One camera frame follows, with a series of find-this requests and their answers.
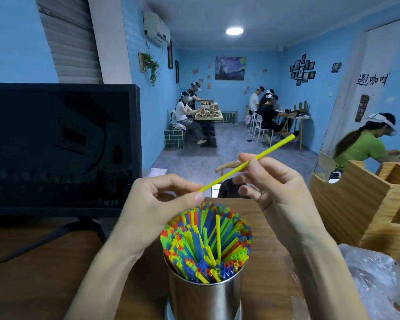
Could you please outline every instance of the white air conditioner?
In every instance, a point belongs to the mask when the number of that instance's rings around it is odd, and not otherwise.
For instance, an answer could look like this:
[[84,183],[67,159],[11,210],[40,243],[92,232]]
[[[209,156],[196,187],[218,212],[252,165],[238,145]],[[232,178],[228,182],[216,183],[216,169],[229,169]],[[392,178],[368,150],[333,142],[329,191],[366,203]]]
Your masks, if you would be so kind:
[[159,46],[169,46],[171,32],[160,17],[151,11],[144,11],[145,36]]

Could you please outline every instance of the stainless steel cup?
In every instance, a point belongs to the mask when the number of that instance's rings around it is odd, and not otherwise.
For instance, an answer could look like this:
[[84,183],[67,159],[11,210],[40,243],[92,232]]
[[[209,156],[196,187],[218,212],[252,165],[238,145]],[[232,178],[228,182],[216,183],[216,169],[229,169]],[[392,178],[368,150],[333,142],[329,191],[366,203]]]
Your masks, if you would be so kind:
[[234,320],[241,299],[242,273],[220,283],[193,283],[168,266],[169,300],[175,320]]

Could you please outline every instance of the concrete floor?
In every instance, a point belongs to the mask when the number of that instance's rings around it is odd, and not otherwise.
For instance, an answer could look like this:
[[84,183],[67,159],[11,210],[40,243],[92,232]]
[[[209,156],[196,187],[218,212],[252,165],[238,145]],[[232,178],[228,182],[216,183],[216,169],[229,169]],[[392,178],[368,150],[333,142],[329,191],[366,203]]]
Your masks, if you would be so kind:
[[[217,148],[201,148],[197,145],[194,134],[188,134],[184,149],[164,149],[153,168],[166,168],[168,173],[178,174],[193,182],[208,184],[219,177],[219,173],[214,172],[215,168],[237,160],[238,153],[259,154],[269,147],[263,142],[262,137],[259,138],[258,147],[256,147],[257,136],[255,142],[248,142],[247,139],[251,139],[251,134],[246,130],[243,123],[239,126],[215,125]],[[269,156],[298,171],[305,181],[310,177],[318,157],[306,147],[299,149],[299,142],[284,145]]]

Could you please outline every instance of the ceiling light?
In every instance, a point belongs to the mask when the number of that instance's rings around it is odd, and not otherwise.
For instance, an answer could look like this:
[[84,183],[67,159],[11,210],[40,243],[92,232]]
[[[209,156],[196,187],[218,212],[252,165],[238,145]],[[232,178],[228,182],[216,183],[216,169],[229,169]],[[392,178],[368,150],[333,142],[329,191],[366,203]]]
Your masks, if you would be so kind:
[[243,28],[241,28],[241,27],[231,27],[231,28],[227,29],[226,33],[229,34],[230,36],[236,36],[238,34],[242,34],[243,33]]

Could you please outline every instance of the left hand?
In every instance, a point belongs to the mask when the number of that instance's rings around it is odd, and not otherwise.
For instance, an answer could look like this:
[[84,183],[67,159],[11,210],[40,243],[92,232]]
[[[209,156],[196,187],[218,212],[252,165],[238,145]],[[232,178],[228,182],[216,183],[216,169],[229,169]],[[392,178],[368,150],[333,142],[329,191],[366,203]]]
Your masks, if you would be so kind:
[[389,155],[399,155],[400,154],[400,150],[397,150],[397,149],[388,150],[387,154],[389,154]]
[[109,242],[128,256],[139,258],[169,220],[203,202],[204,194],[197,192],[202,187],[175,174],[137,179]]

